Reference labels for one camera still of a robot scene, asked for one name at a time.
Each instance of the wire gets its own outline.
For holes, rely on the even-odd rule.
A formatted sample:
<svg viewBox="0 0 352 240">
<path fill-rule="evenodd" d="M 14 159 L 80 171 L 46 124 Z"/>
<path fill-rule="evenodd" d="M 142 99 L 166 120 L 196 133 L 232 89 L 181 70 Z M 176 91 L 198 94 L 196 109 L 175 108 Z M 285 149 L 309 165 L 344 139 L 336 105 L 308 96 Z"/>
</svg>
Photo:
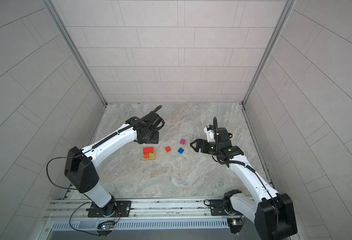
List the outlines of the wire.
<svg viewBox="0 0 352 240">
<path fill-rule="evenodd" d="M 73 230 L 76 230 L 76 231 L 79 231 L 79 232 L 88 233 L 88 234 L 91 234 L 91 235 L 95 235 L 95 236 L 99 236 L 99 237 L 100 237 L 99 234 L 94 234 L 94 233 L 86 232 L 86 231 L 83 231 L 83 230 L 79 230 L 79 229 L 76 229 L 76 228 L 72 227 L 72 225 L 71 225 L 71 218 L 72 218 L 73 214 L 74 214 L 81 206 L 83 206 L 84 204 L 87 204 L 87 203 L 89 203 L 89 202 L 83 203 L 82 205 L 78 206 L 77 209 L 75 209 L 75 211 L 73 211 L 73 213 L 72 213 L 71 216 L 69 217 L 69 226 L 70 226 Z"/>
<path fill-rule="evenodd" d="M 53 181 L 51 180 L 51 178 L 49 177 L 49 174 L 48 174 L 48 165 L 49 165 L 49 163 L 52 161 L 52 160 L 55 160 L 55 159 L 58 159 L 58 158 L 75 158 L 75 157 L 79 157 L 79 156 L 82 156 L 82 155 L 84 155 L 84 154 L 86 154 L 87 152 L 89 152 L 89 151 L 91 151 L 91 150 L 88 150 L 88 151 L 86 151 L 86 152 L 83 152 L 82 154 L 80 154 L 80 155 L 77 155 L 79 152 L 81 152 L 81 151 L 79 151 L 78 153 L 76 153 L 75 154 L 75 156 L 73 156 L 73 157 L 55 157 L 55 158 L 52 158 L 51 160 L 49 160 L 48 161 L 48 163 L 47 163 L 47 165 L 46 165 L 46 172 L 47 172 L 47 177 L 48 177 L 48 180 L 55 186 L 55 187 L 58 187 L 58 188 L 62 188 L 62 189 L 72 189 L 72 190 L 77 190 L 76 188 L 70 188 L 70 187 L 61 187 L 61 186 L 58 186 L 58 185 L 56 185 L 56 184 L 54 184 L 53 183 Z"/>
</svg>

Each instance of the black joint housing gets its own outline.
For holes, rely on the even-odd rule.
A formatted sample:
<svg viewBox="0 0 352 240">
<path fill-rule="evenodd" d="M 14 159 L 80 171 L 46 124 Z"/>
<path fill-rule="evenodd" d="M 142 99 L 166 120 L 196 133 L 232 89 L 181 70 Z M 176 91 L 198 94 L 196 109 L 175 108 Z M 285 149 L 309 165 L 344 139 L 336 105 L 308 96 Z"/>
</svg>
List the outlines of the black joint housing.
<svg viewBox="0 0 352 240">
<path fill-rule="evenodd" d="M 88 192 L 99 181 L 99 175 L 91 162 L 92 158 L 82 154 L 77 147 L 71 148 L 67 156 L 64 175 L 80 193 Z"/>
</svg>

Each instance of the gray marble surface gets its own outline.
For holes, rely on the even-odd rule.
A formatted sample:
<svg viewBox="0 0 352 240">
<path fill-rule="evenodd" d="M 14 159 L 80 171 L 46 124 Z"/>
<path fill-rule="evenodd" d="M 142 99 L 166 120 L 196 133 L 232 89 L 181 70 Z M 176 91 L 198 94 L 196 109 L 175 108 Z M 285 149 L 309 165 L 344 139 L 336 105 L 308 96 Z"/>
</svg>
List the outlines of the gray marble surface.
<svg viewBox="0 0 352 240">
<path fill-rule="evenodd" d="M 132 116 L 143 117 L 159 104 L 109 104 L 97 129 L 94 142 L 115 131 Z M 97 169 L 101 182 L 115 198 L 222 196 L 239 189 L 249 193 L 241 180 L 212 156 L 195 152 L 189 144 L 206 139 L 203 128 L 213 124 L 233 134 L 232 145 L 239 146 L 261 176 L 265 172 L 238 103 L 166 103 L 157 112 L 165 121 L 159 131 L 159 144 L 130 142 Z M 143 161 L 144 147 L 156 148 L 156 159 Z M 183 154 L 177 152 L 183 148 Z M 77 191 L 70 199 L 84 198 Z"/>
</svg>

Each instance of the black cable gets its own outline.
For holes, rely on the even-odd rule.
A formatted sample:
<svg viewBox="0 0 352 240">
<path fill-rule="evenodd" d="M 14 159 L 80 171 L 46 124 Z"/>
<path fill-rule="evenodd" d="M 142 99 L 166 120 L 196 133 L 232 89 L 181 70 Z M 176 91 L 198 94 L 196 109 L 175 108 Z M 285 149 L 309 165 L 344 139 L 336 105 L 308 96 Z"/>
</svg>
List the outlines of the black cable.
<svg viewBox="0 0 352 240">
<path fill-rule="evenodd" d="M 160 108 L 162 108 L 162 105 L 158 105 L 153 111 L 151 111 L 150 113 L 148 113 L 147 115 L 145 115 L 144 117 L 140 118 L 139 120 L 137 120 L 135 123 L 132 123 L 131 125 L 129 126 L 126 126 L 114 133 L 112 133 L 111 135 L 109 136 L 106 136 L 104 139 L 100 140 L 99 142 L 97 142 L 95 145 L 92 146 L 92 149 L 95 149 L 96 147 L 102 145 L 104 142 L 108 141 L 109 139 L 111 139 L 112 137 L 116 136 L 117 134 L 133 127 L 134 125 L 136 125 L 137 123 L 141 122 L 143 119 L 149 117 L 150 115 L 152 115 L 153 113 L 157 112 Z"/>
<path fill-rule="evenodd" d="M 79 231 L 79 232 L 88 233 L 88 234 L 91 234 L 91 235 L 95 235 L 95 236 L 99 236 L 99 237 L 100 237 L 99 234 L 94 234 L 94 233 L 86 232 L 86 231 L 83 231 L 83 230 L 79 230 L 79 229 L 76 229 L 76 228 L 72 227 L 72 225 L 71 225 L 71 218 L 72 218 L 73 214 L 74 214 L 81 206 L 83 206 L 84 204 L 88 204 L 88 203 L 89 203 L 89 202 L 83 203 L 82 205 L 78 206 L 77 209 L 75 209 L 75 211 L 73 211 L 73 213 L 72 213 L 71 216 L 69 217 L 69 226 L 70 226 L 73 230 L 76 230 L 76 231 Z"/>
<path fill-rule="evenodd" d="M 82 154 L 80 154 L 80 155 L 77 155 L 77 154 L 75 154 L 75 156 L 73 156 L 73 157 L 55 157 L 55 158 L 52 158 L 51 160 L 49 160 L 48 161 L 48 163 L 47 163 L 47 165 L 46 165 L 46 172 L 47 172 L 47 177 L 48 177 L 48 180 L 55 186 L 55 187 L 58 187 L 58 188 L 62 188 L 62 189 L 72 189 L 72 190 L 77 190 L 76 188 L 70 188 L 70 187 L 61 187 L 61 186 L 58 186 L 58 185 L 56 185 L 56 184 L 54 184 L 53 183 L 53 181 L 51 180 L 51 178 L 49 177 L 49 174 L 48 174 L 48 165 L 49 165 L 49 163 L 52 161 L 52 160 L 54 160 L 54 159 L 58 159 L 58 158 L 75 158 L 75 157 L 79 157 L 79 156 L 82 156 L 82 155 L 84 155 L 84 154 L 86 154 L 87 152 L 89 152 L 89 151 L 91 151 L 91 150 L 88 150 L 88 151 L 86 151 L 86 152 L 83 152 Z"/>
</svg>

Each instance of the colored cube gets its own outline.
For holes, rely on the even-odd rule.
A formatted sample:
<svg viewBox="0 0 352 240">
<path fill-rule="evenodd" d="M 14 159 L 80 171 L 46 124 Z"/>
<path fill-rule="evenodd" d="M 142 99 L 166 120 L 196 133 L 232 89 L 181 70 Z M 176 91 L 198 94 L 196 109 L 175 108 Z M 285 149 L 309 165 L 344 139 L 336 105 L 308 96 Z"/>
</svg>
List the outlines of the colored cube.
<svg viewBox="0 0 352 240">
<path fill-rule="evenodd" d="M 143 153 L 152 153 L 153 154 L 153 147 L 145 147 L 143 148 Z"/>
</svg>

